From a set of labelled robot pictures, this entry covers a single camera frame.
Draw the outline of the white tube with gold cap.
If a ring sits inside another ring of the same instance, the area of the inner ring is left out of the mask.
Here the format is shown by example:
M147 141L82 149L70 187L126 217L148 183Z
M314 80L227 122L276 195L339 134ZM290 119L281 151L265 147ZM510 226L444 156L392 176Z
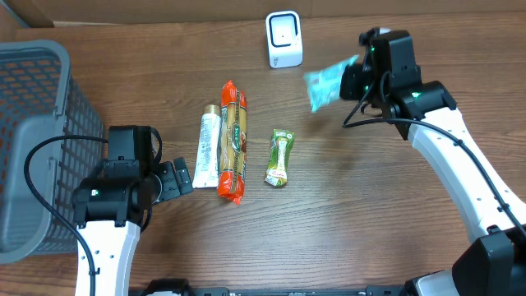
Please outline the white tube with gold cap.
M219 139L221 134L221 109L217 105L204 107L192 186L217 187L219 184Z

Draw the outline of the teal tissue packet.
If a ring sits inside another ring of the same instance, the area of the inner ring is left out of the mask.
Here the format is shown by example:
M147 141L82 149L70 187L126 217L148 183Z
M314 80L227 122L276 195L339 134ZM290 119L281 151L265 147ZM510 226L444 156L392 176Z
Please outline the teal tissue packet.
M358 58L359 55L356 54L351 58L347 58L320 71L307 72L303 76L312 113L317 112L320 108L339 99L341 81L345 68L352 66Z

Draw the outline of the orange biscuit roll pack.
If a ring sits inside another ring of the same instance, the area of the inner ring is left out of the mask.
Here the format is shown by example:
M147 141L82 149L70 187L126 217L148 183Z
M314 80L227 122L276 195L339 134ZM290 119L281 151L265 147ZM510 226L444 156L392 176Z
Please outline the orange biscuit roll pack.
M222 90L221 119L217 193L240 205L246 178L247 100L232 81L227 81Z

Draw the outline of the green snack bar wrapper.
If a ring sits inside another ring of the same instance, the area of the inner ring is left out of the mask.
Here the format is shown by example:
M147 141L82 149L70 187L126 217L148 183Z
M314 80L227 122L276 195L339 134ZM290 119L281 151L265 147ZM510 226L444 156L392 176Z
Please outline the green snack bar wrapper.
M265 181L274 187L283 187L288 182L288 160L294 139L294 132L282 129L273 130Z

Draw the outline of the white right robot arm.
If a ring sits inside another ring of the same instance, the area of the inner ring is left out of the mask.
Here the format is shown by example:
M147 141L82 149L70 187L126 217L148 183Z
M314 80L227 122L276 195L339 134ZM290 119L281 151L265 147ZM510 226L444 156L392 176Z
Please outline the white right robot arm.
M439 81L422 82L406 30L360 34L361 63L347 66L339 95L381 110L375 123L396 126L435 171L470 241L449 270L369 295L523 295L525 203L505 184L471 137L456 101Z

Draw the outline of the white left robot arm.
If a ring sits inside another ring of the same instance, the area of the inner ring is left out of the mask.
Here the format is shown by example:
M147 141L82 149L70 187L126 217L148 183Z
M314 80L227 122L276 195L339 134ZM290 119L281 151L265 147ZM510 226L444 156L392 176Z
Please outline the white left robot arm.
M136 246L152 207L192 193L182 158L163 162L159 132L111 127L108 157L73 192L78 242L77 295L127 295Z

